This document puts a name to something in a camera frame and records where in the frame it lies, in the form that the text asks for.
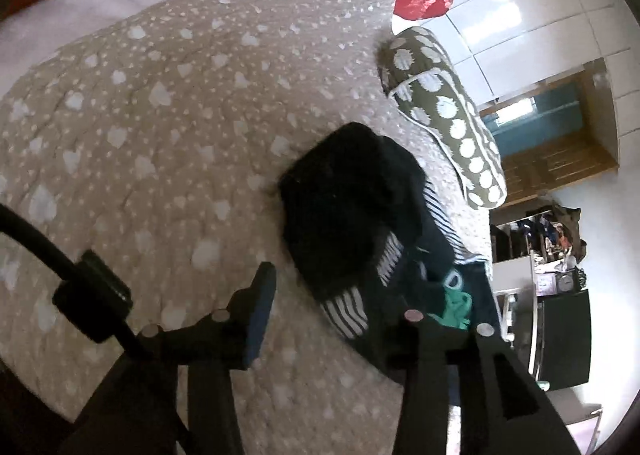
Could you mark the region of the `striped navy patch pants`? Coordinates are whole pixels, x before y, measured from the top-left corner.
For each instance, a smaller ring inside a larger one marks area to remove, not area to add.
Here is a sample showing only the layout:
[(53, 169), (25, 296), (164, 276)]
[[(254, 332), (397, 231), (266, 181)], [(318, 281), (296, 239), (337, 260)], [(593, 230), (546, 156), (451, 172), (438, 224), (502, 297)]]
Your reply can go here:
[(472, 253), (431, 180), (396, 141), (351, 123), (282, 176), (283, 239), (329, 322), (402, 383), (399, 322), (416, 310), (465, 331), (500, 325), (488, 260)]

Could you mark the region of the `black television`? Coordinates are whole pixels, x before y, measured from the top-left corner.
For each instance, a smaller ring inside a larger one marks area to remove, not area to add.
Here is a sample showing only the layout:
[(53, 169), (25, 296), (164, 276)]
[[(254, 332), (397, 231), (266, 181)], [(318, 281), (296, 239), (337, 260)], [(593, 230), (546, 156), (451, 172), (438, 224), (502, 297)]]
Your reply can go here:
[(587, 290), (538, 301), (535, 377), (551, 391), (588, 383), (591, 366), (591, 312)]

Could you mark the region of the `white shelf unit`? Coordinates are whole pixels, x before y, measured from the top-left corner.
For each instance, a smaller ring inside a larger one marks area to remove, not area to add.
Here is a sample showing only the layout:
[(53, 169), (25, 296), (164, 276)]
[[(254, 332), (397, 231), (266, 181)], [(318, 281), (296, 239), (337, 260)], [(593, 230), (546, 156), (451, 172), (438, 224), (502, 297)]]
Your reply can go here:
[(498, 262), (492, 271), (492, 288), (499, 300), (503, 331), (518, 360), (537, 383), (547, 386), (548, 397), (570, 427), (581, 435), (596, 433), (600, 427), (602, 407), (585, 405), (579, 401), (575, 388), (551, 391), (549, 384), (535, 377), (538, 350), (538, 301), (544, 297), (560, 296), (556, 293), (555, 278), (550, 272), (544, 281), (544, 293), (538, 293), (538, 275), (535, 257)]

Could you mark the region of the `round desk clock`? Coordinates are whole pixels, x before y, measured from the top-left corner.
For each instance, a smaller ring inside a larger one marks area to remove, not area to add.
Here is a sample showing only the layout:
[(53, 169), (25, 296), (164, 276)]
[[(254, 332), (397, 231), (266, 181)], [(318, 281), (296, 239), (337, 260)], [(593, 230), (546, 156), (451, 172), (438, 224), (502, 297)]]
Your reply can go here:
[(580, 290), (578, 275), (575, 270), (555, 273), (556, 293), (576, 293)]

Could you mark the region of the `cluttered dark shoe rack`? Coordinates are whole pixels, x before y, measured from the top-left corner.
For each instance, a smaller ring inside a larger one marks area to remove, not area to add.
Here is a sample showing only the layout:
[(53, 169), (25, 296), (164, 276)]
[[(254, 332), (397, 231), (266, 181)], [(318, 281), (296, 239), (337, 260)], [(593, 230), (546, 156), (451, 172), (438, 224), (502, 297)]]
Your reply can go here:
[(491, 255), (495, 262), (533, 255), (538, 263), (574, 257), (581, 263), (587, 242), (580, 234), (582, 209), (551, 203), (537, 209), (495, 210), (490, 213)]

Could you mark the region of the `wooden door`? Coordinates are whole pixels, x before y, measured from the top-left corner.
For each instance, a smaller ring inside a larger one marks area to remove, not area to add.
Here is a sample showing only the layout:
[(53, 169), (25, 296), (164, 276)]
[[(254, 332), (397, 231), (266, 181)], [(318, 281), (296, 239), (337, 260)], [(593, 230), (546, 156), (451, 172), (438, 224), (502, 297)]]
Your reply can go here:
[(549, 192), (618, 169), (616, 159), (587, 130), (502, 157), (508, 195), (504, 207), (533, 201)]

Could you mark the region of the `olive hedgehog print pillow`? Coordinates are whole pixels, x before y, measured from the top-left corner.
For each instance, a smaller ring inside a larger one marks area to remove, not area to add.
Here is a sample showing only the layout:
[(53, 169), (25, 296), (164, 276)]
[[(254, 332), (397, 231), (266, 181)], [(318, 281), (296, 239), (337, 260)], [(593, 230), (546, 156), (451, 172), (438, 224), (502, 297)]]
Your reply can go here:
[(403, 30), (382, 45), (378, 71), (386, 97), (454, 168), (465, 201), (474, 209), (501, 206), (508, 189), (498, 145), (435, 35), (422, 26)]

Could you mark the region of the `white glossy wardrobe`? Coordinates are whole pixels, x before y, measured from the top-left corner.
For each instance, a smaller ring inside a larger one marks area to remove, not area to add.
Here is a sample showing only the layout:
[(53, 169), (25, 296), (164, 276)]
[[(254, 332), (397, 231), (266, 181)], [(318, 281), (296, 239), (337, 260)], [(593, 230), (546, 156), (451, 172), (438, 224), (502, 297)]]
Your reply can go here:
[(604, 59), (618, 161), (639, 166), (639, 24), (625, 0), (454, 0), (427, 22), (476, 104)]

